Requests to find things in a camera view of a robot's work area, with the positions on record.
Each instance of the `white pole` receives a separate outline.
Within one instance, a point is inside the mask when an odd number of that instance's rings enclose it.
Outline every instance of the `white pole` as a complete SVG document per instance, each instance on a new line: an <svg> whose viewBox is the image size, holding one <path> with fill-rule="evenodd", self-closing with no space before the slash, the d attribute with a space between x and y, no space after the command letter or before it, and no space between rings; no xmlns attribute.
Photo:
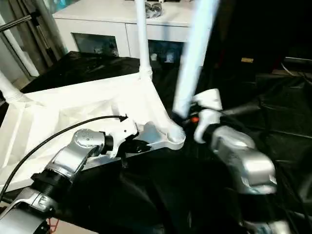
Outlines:
<svg viewBox="0 0 312 234"><path fill-rule="evenodd" d="M136 18L138 42L140 47L140 77L152 78L152 68L150 65L150 53L148 50L148 40L146 32L145 1L136 0Z"/></svg>
<svg viewBox="0 0 312 234"><path fill-rule="evenodd" d="M3 24L6 24L6 23L5 23L2 15L0 14L0 25L3 25ZM25 53L20 48L20 45L18 44L18 42L14 38L11 31L8 29L8 30L5 30L3 33L6 36L6 38L8 39L8 41L10 42L10 44L12 45L14 51L18 55L21 62L24 64L24 66L27 69L27 71L29 72L29 74L32 77L38 77L39 76L38 70L34 66L33 62L30 60L30 58L26 57Z"/></svg>
<svg viewBox="0 0 312 234"><path fill-rule="evenodd" d="M21 99L23 93L21 93L13 84L4 76L0 70L0 91L2 92L7 102L13 102Z"/></svg>
<svg viewBox="0 0 312 234"><path fill-rule="evenodd" d="M184 60L178 76L173 106L173 112L182 118L187 118L190 102L195 94L202 51L207 48L219 0L196 0L195 4L192 28L184 49Z"/></svg>

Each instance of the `metal pole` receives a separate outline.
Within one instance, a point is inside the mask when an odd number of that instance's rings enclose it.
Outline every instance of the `metal pole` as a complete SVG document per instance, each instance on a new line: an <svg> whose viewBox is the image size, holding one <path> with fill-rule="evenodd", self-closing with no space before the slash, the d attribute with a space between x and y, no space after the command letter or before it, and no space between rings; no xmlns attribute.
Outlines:
<svg viewBox="0 0 312 234"><path fill-rule="evenodd" d="M35 0L36 8L40 11L41 16L43 17L44 21L48 25L48 28L50 29L50 32L56 41L57 45L57 60L61 58L62 55L66 55L67 51L65 47L63 46L62 40L60 38L60 35L58 33L59 29L57 24L55 23L54 18L52 17L52 12L45 6L43 0Z"/></svg>
<svg viewBox="0 0 312 234"><path fill-rule="evenodd" d="M9 22L9 23L6 23L6 24L0 26L0 33L3 32L3 31L5 31L5 30L8 30L8 29L10 29L10 28L15 27L15 26L17 26L17 25L20 24L20 23L27 22L28 20L31 20L31 18L32 18L31 15L27 15L27 16L24 16L24 17L22 17L22 18L20 18L20 19L11 21L11 22Z"/></svg>
<svg viewBox="0 0 312 234"><path fill-rule="evenodd" d="M0 24L3 24L3 26L1 26L1 27L4 27L4 26L7 25L5 23L5 21L4 21L4 19L3 19L1 14L0 14ZM14 51L16 52L16 54L18 55L18 57L20 58L20 60L24 64L24 66L26 67L26 69L29 72L30 76L38 77L39 76L38 70L36 69L36 67L33 64L33 62L29 58L26 57L26 55L24 54L24 52L20 48L20 45L18 44L18 42L16 41L15 37L11 33L11 31L9 29L6 29L6 31L4 31L3 34L5 35L5 37L8 39L8 41L12 45Z"/></svg>

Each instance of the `white plastic part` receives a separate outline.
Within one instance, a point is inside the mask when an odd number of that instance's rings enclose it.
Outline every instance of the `white plastic part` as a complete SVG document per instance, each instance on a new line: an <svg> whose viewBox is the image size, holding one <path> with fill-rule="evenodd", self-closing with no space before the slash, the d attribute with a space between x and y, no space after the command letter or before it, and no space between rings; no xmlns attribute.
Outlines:
<svg viewBox="0 0 312 234"><path fill-rule="evenodd" d="M146 13L145 1L136 1L136 17L138 41L140 45L140 73L142 78L152 78L152 68L150 65L150 53L148 49L148 40L146 32Z"/></svg>
<svg viewBox="0 0 312 234"><path fill-rule="evenodd" d="M4 76L0 70L0 91L7 102L14 102L22 98L21 93L13 84Z"/></svg>
<svg viewBox="0 0 312 234"><path fill-rule="evenodd" d="M214 110L222 110L222 103L218 89L206 90L194 96L193 101L200 106L212 108ZM203 110L199 112L199 123L194 132L194 140L197 143L203 144L203 134L210 124L220 123L221 113L214 110Z"/></svg>
<svg viewBox="0 0 312 234"><path fill-rule="evenodd" d="M0 189L16 164L31 149L52 134L75 123L106 115L127 115L139 130L138 139L145 140L152 150L168 147L180 149L180 142L167 138L173 124L151 79L141 79L140 73L96 80L55 89L25 94L31 102L10 104L0 127ZM41 172L51 158L79 128L104 131L120 127L118 119L101 119L72 129L44 145L18 170L8 190L28 186L33 173ZM113 162L108 156L90 158L89 169Z"/></svg>
<svg viewBox="0 0 312 234"><path fill-rule="evenodd" d="M219 0L196 0L195 4L192 28L183 52L183 66L180 68L173 105L173 112L182 118L187 118L195 94L203 59L202 51L207 48Z"/></svg>
<svg viewBox="0 0 312 234"><path fill-rule="evenodd" d="M2 15L0 14L0 25L3 25L3 24L6 24L6 23L5 23ZM8 39L8 41L10 42L11 46L13 47L14 51L18 55L21 62L24 64L24 66L27 69L27 71L29 72L29 74L32 77L38 77L39 76L38 70L34 66L31 59L29 57L27 57L26 54L22 51L22 49L20 48L20 45L18 44L18 42L14 38L10 29L5 30L3 33L6 36L6 38Z"/></svg>
<svg viewBox="0 0 312 234"><path fill-rule="evenodd" d="M133 119L127 118L119 123L117 128L114 129L109 135L113 137L114 146L109 154L110 158L116 157L120 145L126 141L126 138L137 133L137 125Z"/></svg>

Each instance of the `black cloth backdrop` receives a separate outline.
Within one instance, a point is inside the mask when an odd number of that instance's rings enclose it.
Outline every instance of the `black cloth backdrop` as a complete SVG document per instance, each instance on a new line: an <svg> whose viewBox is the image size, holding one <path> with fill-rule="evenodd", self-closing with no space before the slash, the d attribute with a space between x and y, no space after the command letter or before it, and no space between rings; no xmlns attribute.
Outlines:
<svg viewBox="0 0 312 234"><path fill-rule="evenodd" d="M138 67L134 58L70 52L23 92L131 74ZM153 83L170 111L178 67L152 63L152 68ZM312 215L311 80L202 71L197 92L209 88L219 89L223 108L234 113L250 129L259 150L287 172ZM0 120L6 108L0 107ZM298 199L284 186L279 172L277 181L279 201L306 233L306 223L293 215L293 211L302 213ZM7 193L6 201L16 194ZM160 149L132 157L127 170L116 162L82 172L58 217L98 233L244 233L235 222L239 212L233 194L223 164L207 145L198 145L187 135L181 150Z"/></svg>

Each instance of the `cabinet door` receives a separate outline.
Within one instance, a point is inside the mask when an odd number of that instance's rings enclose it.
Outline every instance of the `cabinet door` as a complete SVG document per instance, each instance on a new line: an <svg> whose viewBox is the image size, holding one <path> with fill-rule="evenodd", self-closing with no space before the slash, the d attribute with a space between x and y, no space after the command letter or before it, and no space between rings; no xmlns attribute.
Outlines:
<svg viewBox="0 0 312 234"><path fill-rule="evenodd" d="M127 35L130 56L139 58L139 44L137 39L137 25L127 23ZM189 38L189 27L174 27L161 25L147 25L147 38L151 60L162 62L179 63L182 48ZM204 64L206 50L202 53L202 64Z"/></svg>
<svg viewBox="0 0 312 234"><path fill-rule="evenodd" d="M67 51L129 57L126 26L124 23L56 19Z"/></svg>

